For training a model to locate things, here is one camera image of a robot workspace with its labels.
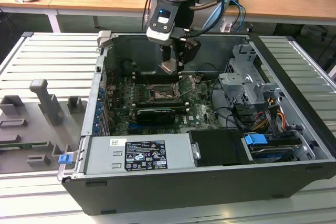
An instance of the warning label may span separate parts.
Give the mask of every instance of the warning label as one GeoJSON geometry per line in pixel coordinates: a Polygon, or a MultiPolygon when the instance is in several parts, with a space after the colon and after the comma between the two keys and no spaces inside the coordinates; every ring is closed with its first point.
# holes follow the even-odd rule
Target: warning label
{"type": "Polygon", "coordinates": [[[126,142],[125,170],[167,169],[164,141],[126,142]]]}

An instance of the white label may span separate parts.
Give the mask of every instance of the white label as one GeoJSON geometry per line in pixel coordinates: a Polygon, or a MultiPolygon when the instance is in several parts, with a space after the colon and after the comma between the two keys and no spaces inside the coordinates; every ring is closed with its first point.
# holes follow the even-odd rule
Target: white label
{"type": "Polygon", "coordinates": [[[169,21],[168,18],[159,17],[157,22],[159,22],[159,23],[161,23],[161,24],[167,24],[168,21],[169,21]]]}
{"type": "Polygon", "coordinates": [[[155,161],[154,165],[165,165],[166,163],[166,161],[155,161]]]}
{"type": "Polygon", "coordinates": [[[125,146],[127,138],[110,139],[110,146],[125,146]]]}

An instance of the blue latch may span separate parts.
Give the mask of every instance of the blue latch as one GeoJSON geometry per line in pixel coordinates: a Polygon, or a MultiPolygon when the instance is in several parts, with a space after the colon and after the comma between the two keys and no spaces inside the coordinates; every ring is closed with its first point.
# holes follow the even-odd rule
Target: blue latch
{"type": "Polygon", "coordinates": [[[268,144],[265,135],[263,134],[248,134],[244,137],[247,145],[250,144],[268,144]]]}
{"type": "Polygon", "coordinates": [[[58,164],[60,164],[60,165],[72,164],[72,154],[59,155],[58,164]]]}

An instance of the blue cable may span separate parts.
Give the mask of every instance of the blue cable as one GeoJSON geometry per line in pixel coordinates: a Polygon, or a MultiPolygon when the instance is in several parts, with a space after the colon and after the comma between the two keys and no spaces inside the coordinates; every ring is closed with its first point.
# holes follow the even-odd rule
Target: blue cable
{"type": "Polygon", "coordinates": [[[242,26],[242,24],[243,24],[243,9],[242,9],[242,6],[241,5],[239,5],[236,1],[234,1],[234,0],[231,0],[233,3],[235,3],[238,7],[239,7],[239,10],[240,10],[240,13],[241,13],[241,15],[242,15],[242,17],[241,17],[241,19],[240,19],[240,24],[239,24],[239,27],[238,27],[238,29],[237,29],[237,33],[238,33],[238,31],[239,31],[239,29],[240,29],[240,27],[242,26]]]}

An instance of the metal frame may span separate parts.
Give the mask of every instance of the metal frame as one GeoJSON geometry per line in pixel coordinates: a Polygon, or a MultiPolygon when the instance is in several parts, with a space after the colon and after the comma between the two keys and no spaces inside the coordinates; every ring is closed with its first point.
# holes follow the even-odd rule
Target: metal frame
{"type": "Polygon", "coordinates": [[[296,87],[293,81],[289,78],[287,73],[283,70],[276,58],[272,55],[269,49],[256,35],[250,35],[250,45],[258,53],[261,61],[267,66],[268,70],[272,73],[273,78],[281,87],[283,93],[289,99],[290,103],[300,115],[302,120],[305,121],[307,126],[311,129],[310,133],[318,138],[327,146],[331,155],[336,157],[336,138],[328,129],[326,124],[322,121],[321,117],[312,108],[309,102],[305,99],[300,90],[296,87]]]}

